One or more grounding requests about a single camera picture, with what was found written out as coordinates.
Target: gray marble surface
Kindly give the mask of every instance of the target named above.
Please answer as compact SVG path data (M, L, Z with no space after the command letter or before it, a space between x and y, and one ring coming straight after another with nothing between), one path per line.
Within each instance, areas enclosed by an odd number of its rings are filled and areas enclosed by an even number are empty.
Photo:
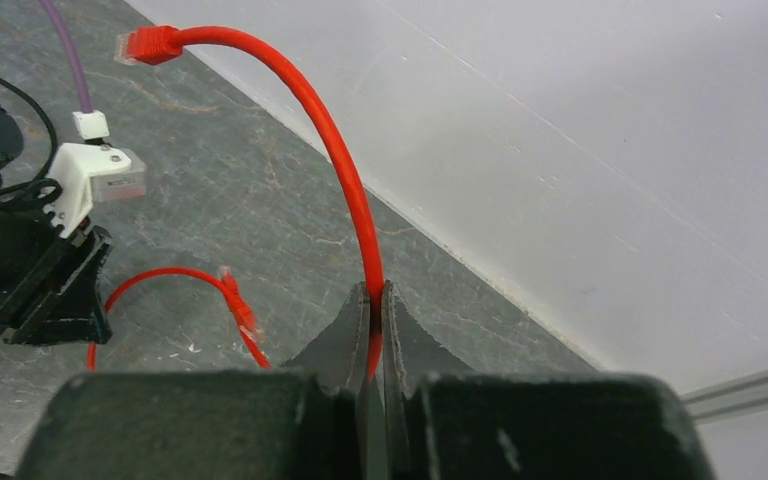
M190 55L156 68L112 61L114 38L146 21L124 2L58 2L76 37L96 107L115 145L149 165L150 193L101 204L93 218L116 242L109 293L148 268L228 265L266 333L273 363L293 356L337 314L362 278L357 242L333 170L314 149ZM37 2L0 0L0 75L39 101L63 140L76 141L72 78ZM28 138L5 176L44 158L34 113L0 88ZM472 367L555 372L590 367L463 265L372 199L385 271L419 321ZM99 368L252 368L220 296L182 278L142 284L111 315ZM11 471L46 402L83 371L86 347L0 342L0 471Z

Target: white plastic bracket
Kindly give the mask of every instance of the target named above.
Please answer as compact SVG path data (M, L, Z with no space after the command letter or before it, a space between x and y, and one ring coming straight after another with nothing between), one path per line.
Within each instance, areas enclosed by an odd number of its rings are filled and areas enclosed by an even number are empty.
M139 170L136 177L133 174L135 167ZM145 165L142 161L133 153L107 145L62 144L48 177L60 183L63 193L43 211L54 213L51 224L63 226L62 238L69 238L87 217L93 208L94 197L101 196L95 200L104 201L145 194ZM111 195L109 192L113 190L99 187L97 180L100 178L112 179L103 183L111 186L108 188L116 188L119 194Z
M98 110L93 110L92 113L72 112L72 118L75 120L78 135L84 140L110 136L107 117Z

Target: red ethernet cable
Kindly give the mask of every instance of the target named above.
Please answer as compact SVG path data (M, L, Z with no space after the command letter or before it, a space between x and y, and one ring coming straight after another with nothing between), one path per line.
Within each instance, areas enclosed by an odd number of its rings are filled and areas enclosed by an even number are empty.
M120 37L117 60L126 64L139 62L158 65L182 55L184 47L189 45L232 47L263 62L287 85L319 132L343 188L363 259L366 288L369 290L371 303L368 364L368 375L371 379L378 367L382 348L381 294L384 290L384 272L366 192L337 125L313 86L286 57L266 42L239 30L227 27L195 27L184 30L170 26L140 27L136 32Z
M119 297L121 297L122 294L125 293L125 291L127 291L129 288L142 282L143 280L159 277L161 275L186 275L189 277L197 278L216 287L216 289L222 293L222 296L225 297L225 303L228 304L228 310L230 310L234 315L234 321L237 323L237 328L240 330L240 336L243 338L243 342L245 342L246 346L254 357L254 360L261 367L269 368L269 360L267 360L263 352L257 348L257 345L252 338L251 332L254 331L255 326L254 314L252 313L251 308L249 308L249 306L243 300L243 297L240 295L240 292L237 289L237 281L234 280L234 277L232 277L231 273L225 268L223 268L221 271L221 280L216 279L212 275L208 275L202 271L183 267L157 268L143 272L135 277L128 279L122 285L119 285L119 288L113 291L113 293L110 295L110 298L108 298L107 302L104 304L104 310L109 312L110 309L113 308L113 305L116 303L116 301L119 300ZM95 370L95 351L96 345L91 343L89 349L87 349L87 370L91 372Z

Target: white wall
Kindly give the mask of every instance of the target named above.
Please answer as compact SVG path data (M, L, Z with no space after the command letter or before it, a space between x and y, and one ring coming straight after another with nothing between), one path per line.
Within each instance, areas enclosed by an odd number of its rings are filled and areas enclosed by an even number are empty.
M719 478L768 479L768 411L700 428Z
M130 1L285 52L373 192L603 366L768 368L768 0ZM318 145L270 72L197 54Z

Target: purple cable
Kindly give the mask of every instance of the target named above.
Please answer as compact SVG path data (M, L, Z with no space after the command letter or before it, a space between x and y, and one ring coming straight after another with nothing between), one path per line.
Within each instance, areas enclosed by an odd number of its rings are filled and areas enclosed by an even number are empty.
M69 35L69 28L60 12L51 0L39 0L40 5L48 13L54 29L57 30L57 36L60 37L60 43L66 50L66 56L69 57L69 66L72 67L72 76L75 78L75 88L78 90L78 102L81 104L81 112L92 113L92 101L90 100L90 89L87 86L87 77L84 75L84 69L81 67L81 59L78 57L78 49L72 36Z

